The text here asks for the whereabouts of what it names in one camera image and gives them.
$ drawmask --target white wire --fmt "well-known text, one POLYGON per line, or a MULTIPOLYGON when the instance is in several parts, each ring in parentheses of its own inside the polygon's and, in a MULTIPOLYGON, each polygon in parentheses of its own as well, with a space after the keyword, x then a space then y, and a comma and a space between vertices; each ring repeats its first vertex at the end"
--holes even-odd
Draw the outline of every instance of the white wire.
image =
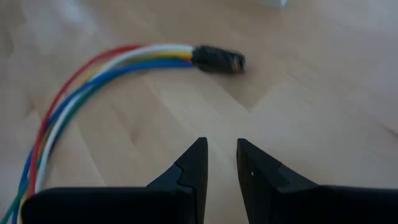
MULTIPOLYGON (((104 72, 107 72, 108 70, 112 69, 113 67, 119 65, 120 63, 137 58, 140 56, 143 56, 145 54, 149 53, 155 53, 155 52, 163 52, 163 51, 181 51, 181 52, 192 52, 193 47, 189 45, 177 45, 177 44, 170 44, 170 45, 151 45, 148 47, 142 47, 137 50, 132 50, 129 52, 126 52, 118 57, 115 57, 111 61, 109 61, 98 73, 96 73, 90 80, 102 75, 104 72)), ((75 96, 72 98, 69 103, 66 105, 65 109, 61 112, 61 114, 58 117, 58 120, 55 122, 54 127, 52 128, 49 138, 47 139, 47 142, 45 143, 44 149, 43 149, 43 155, 42 155, 42 160, 39 164, 39 169, 37 171, 37 179, 36 179, 36 184, 35 184, 35 193, 39 192, 42 188, 42 184, 44 181, 45 177, 45 168, 47 166, 47 161, 49 158, 50 150, 51 147, 55 141, 55 137, 58 135, 61 125, 63 121, 66 119, 67 115, 69 114, 70 110, 73 108, 75 103, 84 95, 85 92, 80 93, 79 95, 75 96)))

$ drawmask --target white object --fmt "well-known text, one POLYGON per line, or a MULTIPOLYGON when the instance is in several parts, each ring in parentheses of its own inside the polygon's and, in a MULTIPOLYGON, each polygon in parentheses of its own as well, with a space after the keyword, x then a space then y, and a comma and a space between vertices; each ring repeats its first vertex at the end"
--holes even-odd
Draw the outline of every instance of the white object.
POLYGON ((289 0, 261 0, 261 3, 274 8, 283 8, 287 5, 289 0))
MULTIPOLYGON (((119 65, 120 63, 122 63, 126 60, 137 58, 137 57, 143 56, 145 54, 149 54, 149 53, 163 52, 163 51, 192 52, 193 47, 189 46, 189 45, 170 44, 170 45, 151 45, 148 47, 139 48, 137 50, 132 50, 132 51, 126 52, 126 53, 112 59, 110 62, 108 62, 103 67, 103 69, 101 69, 100 72, 95 74, 90 80, 102 75, 104 72, 107 72, 108 70, 112 69, 113 67, 119 65)), ((55 137, 58 135, 58 132, 60 131, 61 124, 67 117, 70 110, 73 108, 73 105, 75 105, 75 103, 83 96, 83 94, 84 94, 84 92, 80 93, 79 95, 75 96, 74 98, 72 98, 69 101, 69 103, 66 105, 65 109, 59 115, 57 121, 55 122, 53 129, 51 130, 49 138, 47 139, 47 142, 45 143, 45 146, 43 149, 42 160, 40 162, 39 169, 37 171, 35 193, 39 192, 42 188, 42 184, 43 184, 44 177, 45 177, 45 168, 47 166, 47 160, 49 158, 50 149, 54 143, 55 137)))

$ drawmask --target wood grain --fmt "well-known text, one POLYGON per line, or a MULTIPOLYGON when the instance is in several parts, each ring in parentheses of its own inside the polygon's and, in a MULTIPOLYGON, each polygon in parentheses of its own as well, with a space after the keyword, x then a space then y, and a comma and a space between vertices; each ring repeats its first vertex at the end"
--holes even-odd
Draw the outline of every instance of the wood grain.
POLYGON ((201 136, 206 223, 247 223, 236 140, 321 184, 398 187, 394 0, 0 0, 0 215, 60 85, 116 45, 210 44, 246 55, 245 75, 132 73, 79 110, 46 187, 146 185, 201 136))

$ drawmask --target black connector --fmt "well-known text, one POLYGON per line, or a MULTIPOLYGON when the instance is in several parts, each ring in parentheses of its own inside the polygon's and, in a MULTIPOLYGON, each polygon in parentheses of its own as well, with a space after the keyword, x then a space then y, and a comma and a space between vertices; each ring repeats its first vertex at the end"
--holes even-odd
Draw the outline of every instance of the black connector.
POLYGON ((241 53, 204 45, 195 47, 192 63, 204 72, 242 73, 245 59, 241 53))

